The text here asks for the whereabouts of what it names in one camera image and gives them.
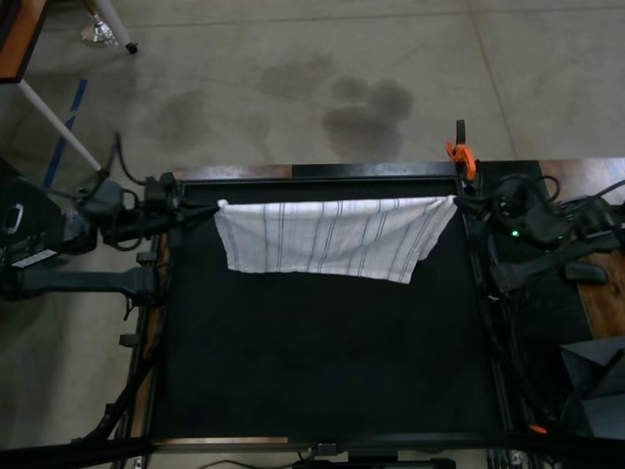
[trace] white towel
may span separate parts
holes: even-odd
[[[453,196],[229,205],[217,229],[228,267],[409,283],[456,211]]]

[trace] black mat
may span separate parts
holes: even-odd
[[[195,186],[230,203],[427,196],[450,182]],[[228,271],[211,221],[173,269],[155,438],[498,432],[456,214],[410,285]]]

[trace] water stain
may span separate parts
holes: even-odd
[[[343,76],[332,84],[332,96],[336,101],[363,102],[369,95],[369,84],[364,78]]]
[[[315,55],[307,61],[296,61],[266,68],[258,85],[261,93],[293,100],[309,96],[336,72],[332,56]]]
[[[401,150],[401,135],[394,122],[362,106],[330,110],[322,122],[332,150],[350,161],[384,161]]]
[[[332,86],[337,100],[352,104],[329,110],[323,128],[330,147],[339,157],[353,162],[389,161],[401,152],[399,122],[410,117],[412,94],[394,80],[372,87],[354,77],[342,77]]]
[[[271,118],[264,112],[241,115],[236,124],[247,137],[250,144],[263,156],[264,163],[275,163],[270,151],[268,138],[271,132]]]
[[[369,105],[387,119],[405,120],[412,114],[412,95],[394,80],[383,80],[371,89]]]
[[[193,149],[213,138],[204,117],[206,93],[191,90],[168,98],[149,122],[151,134],[175,156],[176,151]]]

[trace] clamp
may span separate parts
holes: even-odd
[[[467,181],[472,182],[476,178],[478,168],[473,152],[467,147],[467,132],[464,120],[456,120],[456,146],[447,142],[447,154],[454,163],[465,163]]]

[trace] sticker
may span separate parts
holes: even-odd
[[[15,264],[12,264],[12,266],[21,268],[32,266],[33,264],[41,262],[44,259],[49,259],[52,256],[56,256],[57,254],[57,251],[53,251],[52,249],[46,249],[45,251],[38,252],[37,254],[33,254],[30,257],[26,257],[25,259],[17,261]]]

